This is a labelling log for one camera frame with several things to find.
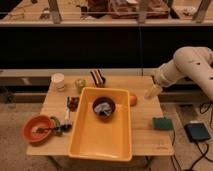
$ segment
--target orange plastic bin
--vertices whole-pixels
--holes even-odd
[[[115,111],[109,120],[99,118],[93,111],[92,105],[99,97],[109,97],[115,102]],[[132,137],[129,91],[85,87],[70,140],[70,157],[130,161]]]

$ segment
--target black box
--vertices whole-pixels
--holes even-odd
[[[211,137],[203,123],[189,123],[184,126],[190,142],[209,140]]]

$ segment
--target floor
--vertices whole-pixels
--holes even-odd
[[[205,123],[209,133],[213,136],[213,131],[209,128],[210,111],[205,115],[199,113],[199,105],[184,106],[185,113],[178,104],[162,103],[161,107],[164,115],[171,118],[174,124],[175,155],[181,165],[182,170],[190,168],[191,164],[200,156],[195,144],[190,143],[183,129],[184,122],[188,122],[192,116],[194,119]],[[51,161],[42,156],[27,156],[27,143],[21,136],[21,127],[25,120],[30,116],[36,115],[41,109],[41,103],[0,103],[0,171],[55,171],[57,170]],[[213,159],[213,140],[208,141],[210,145],[207,156]],[[55,157],[64,170],[75,171],[173,171],[175,170],[170,157],[155,157],[149,168],[146,165],[145,157],[133,157],[128,163],[115,163],[103,161],[71,160],[68,157]],[[213,164],[202,159],[194,167],[196,171],[211,171]]]

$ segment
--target white container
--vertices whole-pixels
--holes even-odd
[[[51,81],[55,86],[56,90],[63,91],[65,89],[64,74],[62,73],[53,74],[51,77]]]

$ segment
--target orange bowl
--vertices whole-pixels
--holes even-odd
[[[37,128],[53,128],[53,121],[46,115],[38,115],[30,118],[22,127],[22,135],[29,143],[36,143],[47,138],[52,130],[36,132]]]

